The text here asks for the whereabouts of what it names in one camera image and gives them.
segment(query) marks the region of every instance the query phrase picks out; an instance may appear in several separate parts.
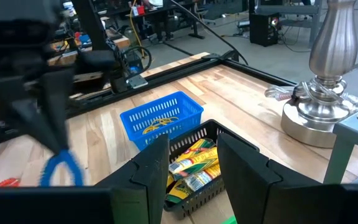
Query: metal lamp base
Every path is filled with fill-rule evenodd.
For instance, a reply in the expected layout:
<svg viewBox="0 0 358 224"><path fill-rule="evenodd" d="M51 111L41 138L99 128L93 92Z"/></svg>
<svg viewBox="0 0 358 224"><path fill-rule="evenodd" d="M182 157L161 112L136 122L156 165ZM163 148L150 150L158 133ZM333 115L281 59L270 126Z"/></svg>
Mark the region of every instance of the metal lamp base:
<svg viewBox="0 0 358 224"><path fill-rule="evenodd" d="M289 100L283 107L281 127L292 138L305 144L332 148L335 123L348 115L338 106L325 106L311 100Z"/></svg>

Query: blue scissors handle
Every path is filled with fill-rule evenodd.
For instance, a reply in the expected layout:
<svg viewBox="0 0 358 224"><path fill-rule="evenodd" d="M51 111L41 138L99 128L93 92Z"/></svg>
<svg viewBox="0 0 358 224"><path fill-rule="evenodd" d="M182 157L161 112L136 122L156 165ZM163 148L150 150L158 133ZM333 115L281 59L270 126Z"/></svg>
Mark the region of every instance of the blue scissors handle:
<svg viewBox="0 0 358 224"><path fill-rule="evenodd" d="M74 184L76 186L84 185L81 169L79 168L78 164L74 160L73 155L68 150L62 150L60 151L59 154L52 156L48 160L47 165L44 167L40 180L41 187L50 186L50 179L52 178L52 174L53 172L55 172L57 165L59 165L62 162L64 162L67 165L68 169L73 174Z"/></svg>

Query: yellow rope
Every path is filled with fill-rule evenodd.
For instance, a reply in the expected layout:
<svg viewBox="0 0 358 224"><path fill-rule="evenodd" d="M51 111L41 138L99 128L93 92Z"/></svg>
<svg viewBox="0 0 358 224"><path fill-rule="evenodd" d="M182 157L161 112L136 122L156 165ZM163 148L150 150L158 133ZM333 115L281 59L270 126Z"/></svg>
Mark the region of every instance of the yellow rope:
<svg viewBox="0 0 358 224"><path fill-rule="evenodd" d="M139 46L142 46L142 42L140 41L139 36L137 35L137 32L135 30L134 21L132 20L132 12L134 10L133 7L135 6L135 3L136 3L136 0L134 0L134 3L132 4L131 12L129 13L129 20L131 21L132 30L135 33L137 42L139 43ZM142 49L142 58L144 58L144 50L143 49Z"/></svg>
<svg viewBox="0 0 358 224"><path fill-rule="evenodd" d="M143 130L142 134L147 134L147 133L149 133L151 131L157 130L158 128L160 128L160 126L164 126L164 125L167 125L169 123L174 122L172 119L178 120L179 118L170 117L170 118L157 118L157 119L154 119L152 124L150 124L149 127L145 128Z"/></svg>

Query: yellow object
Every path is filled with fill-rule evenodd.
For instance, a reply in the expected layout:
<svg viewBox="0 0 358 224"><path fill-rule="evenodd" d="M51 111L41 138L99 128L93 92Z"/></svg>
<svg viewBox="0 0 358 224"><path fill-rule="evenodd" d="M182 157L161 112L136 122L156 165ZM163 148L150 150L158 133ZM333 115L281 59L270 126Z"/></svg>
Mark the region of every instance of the yellow object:
<svg viewBox="0 0 358 224"><path fill-rule="evenodd" d="M168 174L167 187L173 183L174 179L171 174Z"/></svg>
<svg viewBox="0 0 358 224"><path fill-rule="evenodd" d="M169 165L168 169L173 174L173 178L179 180L218 163L218 150L216 147L213 147L193 157L173 162Z"/></svg>
<svg viewBox="0 0 358 224"><path fill-rule="evenodd" d="M221 167L219 166L219 164L216 164L215 166L212 166L201 172L191 174L183 180L186 182L186 185L191 190L197 191L219 175L221 175Z"/></svg>
<svg viewBox="0 0 358 224"><path fill-rule="evenodd" d="M139 36L137 35L137 32L135 30L135 26L134 26L134 21L132 20L132 13L133 13L133 8L131 7L131 12L129 13L129 20L131 21L131 26L132 26L132 30L135 33L137 42L139 43L139 46L142 46L142 42L139 39ZM144 50L142 49L142 58L144 58Z"/></svg>
<svg viewBox="0 0 358 224"><path fill-rule="evenodd" d="M149 127L145 128L143 130L143 133L142 134L147 134L151 131L154 131L154 130L157 130L160 125L167 125L169 123L172 123L173 120L172 119L179 119L177 117L171 117L171 118L157 118L155 120L153 120L152 124L150 124Z"/></svg>
<svg viewBox="0 0 358 224"><path fill-rule="evenodd" d="M196 141L196 143L194 143L194 145L192 145L182 155L180 155L175 162L182 161L189 157L193 157L201 152L207 151L213 146L215 146L215 142L212 139L199 139L198 141Z"/></svg>
<svg viewBox="0 0 358 224"><path fill-rule="evenodd" d="M169 191L165 199L169 202L178 203L191 193L193 192L186 186L186 184L182 180L179 180L175 186L173 186L172 190Z"/></svg>

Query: person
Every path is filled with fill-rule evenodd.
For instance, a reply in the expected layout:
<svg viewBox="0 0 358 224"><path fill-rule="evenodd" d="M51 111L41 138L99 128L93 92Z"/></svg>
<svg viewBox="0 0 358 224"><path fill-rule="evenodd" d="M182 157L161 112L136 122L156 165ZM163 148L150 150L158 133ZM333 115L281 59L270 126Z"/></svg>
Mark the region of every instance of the person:
<svg viewBox="0 0 358 224"><path fill-rule="evenodd" d="M162 7L163 1L162 0L143 0L143 3L149 8L153 7ZM162 29L161 29L161 22L164 25L165 31L165 39L172 40L173 35L170 31L169 23L168 23L168 11L156 12L150 16L150 22L154 25L155 33L157 35L157 40L159 43L163 42L162 37Z"/></svg>

